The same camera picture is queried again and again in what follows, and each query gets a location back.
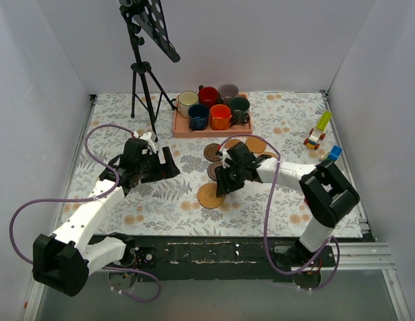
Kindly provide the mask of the woven cork coaster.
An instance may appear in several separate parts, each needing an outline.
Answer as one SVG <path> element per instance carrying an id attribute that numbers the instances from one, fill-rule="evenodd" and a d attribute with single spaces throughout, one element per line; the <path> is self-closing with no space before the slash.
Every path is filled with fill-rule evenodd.
<path id="1" fill-rule="evenodd" d="M 264 152 L 261 152 L 261 153 L 257 154 L 257 156 L 270 156 L 270 157 L 278 159 L 277 154 L 275 154 L 274 152 L 264 151 Z"/>
<path id="2" fill-rule="evenodd" d="M 216 209 L 224 203 L 225 196 L 217 196 L 216 183 L 206 183 L 199 188 L 197 200 L 206 209 Z"/>

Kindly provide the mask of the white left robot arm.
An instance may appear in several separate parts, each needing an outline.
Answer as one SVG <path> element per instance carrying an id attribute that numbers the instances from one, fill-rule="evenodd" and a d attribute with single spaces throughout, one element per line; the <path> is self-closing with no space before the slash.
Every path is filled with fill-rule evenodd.
<path id="1" fill-rule="evenodd" d="M 136 242 L 129 235 L 111 233 L 102 241 L 90 239 L 100 223 L 128 193 L 142 183 L 154 183 L 179 175 L 169 147 L 163 157 L 151 133 L 129 138 L 121 154 L 114 157 L 100 174 L 89 201 L 51 235 L 39 235 L 33 243 L 33 278 L 68 296 L 75 296 L 88 277 L 97 270 L 117 263 L 132 267 Z"/>

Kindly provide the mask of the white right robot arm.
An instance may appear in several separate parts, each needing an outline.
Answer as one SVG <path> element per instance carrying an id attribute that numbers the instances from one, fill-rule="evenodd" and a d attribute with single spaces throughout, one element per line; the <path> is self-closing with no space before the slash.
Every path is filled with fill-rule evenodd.
<path id="1" fill-rule="evenodd" d="M 335 226 L 360 202 L 358 192 L 331 160 L 316 165 L 280 162 L 272 156 L 255 156 L 243 142 L 216 155 L 222 161 L 215 169 L 218 197 L 242 189 L 246 181 L 275 183 L 303 194 L 312 218 L 281 255 L 283 265 L 314 264 Z"/>

